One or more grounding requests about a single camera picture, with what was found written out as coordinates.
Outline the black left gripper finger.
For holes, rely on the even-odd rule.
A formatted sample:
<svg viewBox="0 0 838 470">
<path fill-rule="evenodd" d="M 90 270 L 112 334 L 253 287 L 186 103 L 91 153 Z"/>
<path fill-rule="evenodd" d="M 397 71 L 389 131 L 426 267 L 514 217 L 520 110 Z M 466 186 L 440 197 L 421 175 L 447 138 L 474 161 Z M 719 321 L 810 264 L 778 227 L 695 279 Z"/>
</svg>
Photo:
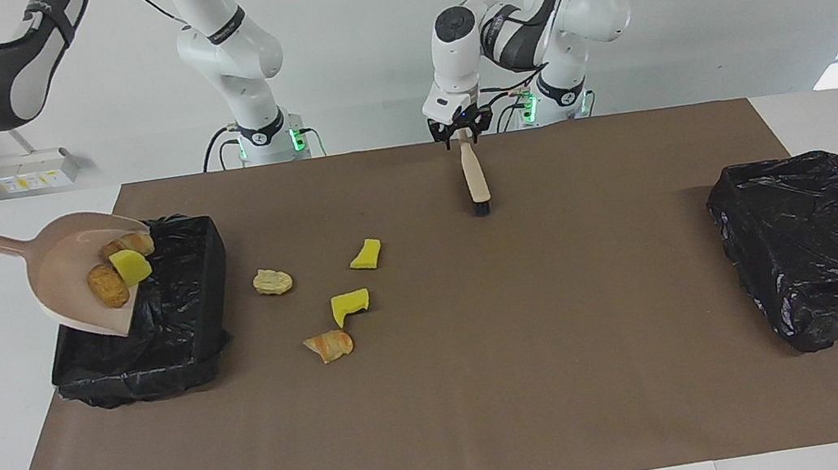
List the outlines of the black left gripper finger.
<svg viewBox="0 0 838 470">
<path fill-rule="evenodd" d="M 487 129 L 490 129 L 492 118 L 492 110 L 487 110 L 477 112 L 473 115 L 472 119 L 469 120 L 469 135 L 470 141 L 473 142 L 473 144 L 476 144 L 479 141 L 479 136 L 483 132 L 487 132 Z"/>
<path fill-rule="evenodd" d="M 453 126 L 448 125 L 448 123 L 444 124 L 440 122 L 434 122 L 429 123 L 427 127 L 428 132 L 431 133 L 431 137 L 433 138 L 434 142 L 440 144 L 443 143 L 444 148 L 449 151 L 449 149 L 451 148 L 451 141 L 453 140 L 455 133 L 453 131 Z"/>
</svg>

